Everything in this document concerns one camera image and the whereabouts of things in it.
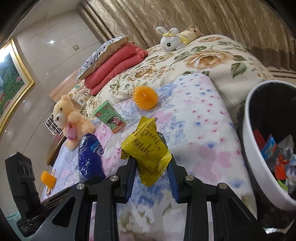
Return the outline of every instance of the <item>green juice carton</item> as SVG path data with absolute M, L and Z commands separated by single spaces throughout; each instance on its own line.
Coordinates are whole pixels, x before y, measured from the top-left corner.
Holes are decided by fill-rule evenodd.
M 125 120 L 117 113 L 107 100 L 95 109 L 93 116 L 97 117 L 100 121 L 106 124 L 113 133 L 118 132 L 126 125 Z

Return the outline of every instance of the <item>wooden headboard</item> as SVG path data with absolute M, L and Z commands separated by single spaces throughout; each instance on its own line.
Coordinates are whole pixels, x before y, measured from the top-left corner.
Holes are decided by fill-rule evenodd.
M 50 98 L 52 98 L 56 103 L 61 99 L 62 95 L 67 95 L 81 80 L 76 83 L 76 76 L 80 69 L 75 70 L 72 74 L 70 74 L 62 83 L 60 83 L 50 94 Z M 80 104 L 72 100 L 74 107 L 78 110 L 81 109 Z

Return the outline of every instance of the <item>yellow bow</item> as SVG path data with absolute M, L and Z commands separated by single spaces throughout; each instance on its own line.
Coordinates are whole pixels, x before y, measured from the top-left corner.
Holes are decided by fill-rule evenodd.
M 175 37 L 173 34 L 163 34 L 164 37 Z

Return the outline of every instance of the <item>white photo grid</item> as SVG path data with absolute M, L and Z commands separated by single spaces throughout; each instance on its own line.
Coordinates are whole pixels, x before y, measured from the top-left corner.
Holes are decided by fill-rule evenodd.
M 55 124 L 53 113 L 47 119 L 47 121 L 45 122 L 45 125 L 53 135 L 55 135 L 55 134 L 61 135 L 63 132 L 63 130 Z

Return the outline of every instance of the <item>peach teddy bear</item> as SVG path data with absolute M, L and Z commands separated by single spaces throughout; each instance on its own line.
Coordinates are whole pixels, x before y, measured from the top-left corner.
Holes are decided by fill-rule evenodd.
M 96 130 L 90 120 L 74 108 L 68 95 L 63 95 L 55 104 L 53 116 L 54 122 L 63 128 L 63 133 L 67 136 L 65 145 L 69 150 L 75 149 L 85 134 L 93 134 Z

